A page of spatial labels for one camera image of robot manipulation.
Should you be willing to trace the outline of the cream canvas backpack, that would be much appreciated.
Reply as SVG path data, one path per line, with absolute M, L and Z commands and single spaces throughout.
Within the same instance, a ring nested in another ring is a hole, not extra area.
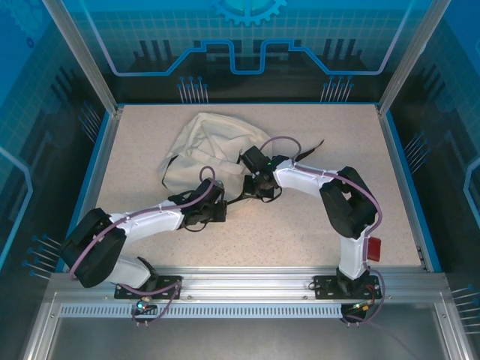
M 168 191 L 180 194 L 201 182 L 203 167 L 213 168 L 216 179 L 223 183 L 228 202 L 226 213 L 231 215 L 251 202 L 240 198 L 244 176 L 248 174 L 240 155 L 256 146 L 264 155 L 271 156 L 271 143 L 275 140 L 294 142 L 298 147 L 296 160 L 304 154 L 300 142 L 291 136 L 270 137 L 240 118 L 200 112 L 183 127 L 160 164 L 158 175 Z

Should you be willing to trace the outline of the red wallet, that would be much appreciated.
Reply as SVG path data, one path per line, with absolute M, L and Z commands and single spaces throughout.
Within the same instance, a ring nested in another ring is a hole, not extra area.
M 378 263 L 381 257 L 382 240 L 370 237 L 367 245 L 367 259 Z

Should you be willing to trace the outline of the grey metal lower tray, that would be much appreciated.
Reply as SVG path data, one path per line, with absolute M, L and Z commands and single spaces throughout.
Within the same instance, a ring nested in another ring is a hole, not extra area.
M 20 360 L 480 360 L 453 305 L 387 304 L 369 323 L 322 318 L 119 317 L 40 311 Z

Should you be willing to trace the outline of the aluminium front rail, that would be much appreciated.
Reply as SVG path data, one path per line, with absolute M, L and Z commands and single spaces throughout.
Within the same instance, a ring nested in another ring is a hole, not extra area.
M 418 266 L 380 266 L 384 301 L 391 304 L 451 302 L 452 294 L 443 273 Z M 183 278 L 183 303 L 312 303 L 309 283 L 317 275 L 335 275 L 333 266 L 163 266 L 160 275 Z M 65 273 L 49 279 L 43 302 L 112 303 L 114 285 L 102 283 L 85 289 Z

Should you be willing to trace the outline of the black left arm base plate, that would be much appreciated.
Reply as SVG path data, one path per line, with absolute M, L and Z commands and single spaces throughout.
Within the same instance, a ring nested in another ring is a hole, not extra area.
M 117 285 L 115 287 L 114 299 L 120 300 L 134 300 L 140 299 L 143 295 L 139 293 L 153 293 L 148 294 L 154 300 L 170 299 L 176 291 L 175 285 L 182 285 L 183 277 L 181 276 L 159 276 L 147 280 L 139 289 L 133 289 Z

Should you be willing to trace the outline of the aluminium and blue side rail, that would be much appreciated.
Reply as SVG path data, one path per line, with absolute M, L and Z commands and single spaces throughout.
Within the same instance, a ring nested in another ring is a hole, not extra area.
M 427 272 L 441 273 L 443 269 L 393 117 L 389 111 L 378 117 L 422 267 Z
M 103 117 L 65 238 L 73 232 L 83 216 L 93 209 L 98 201 L 121 115 L 110 115 L 106 112 Z

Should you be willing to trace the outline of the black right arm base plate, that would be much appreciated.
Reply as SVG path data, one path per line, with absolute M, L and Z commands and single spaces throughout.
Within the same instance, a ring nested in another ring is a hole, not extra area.
M 310 289 L 317 300 L 380 300 L 383 297 L 379 278 L 366 274 L 356 280 L 340 275 L 315 276 Z

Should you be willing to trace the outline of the aluminium frame post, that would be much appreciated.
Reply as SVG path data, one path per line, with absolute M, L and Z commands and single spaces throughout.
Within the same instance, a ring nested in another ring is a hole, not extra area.
M 119 116 L 119 105 L 63 1 L 41 1 L 106 111 Z
M 420 55 L 425 51 L 428 41 L 431 39 L 450 3 L 451 0 L 432 0 L 380 98 L 377 106 L 377 112 L 380 117 L 386 116 Z

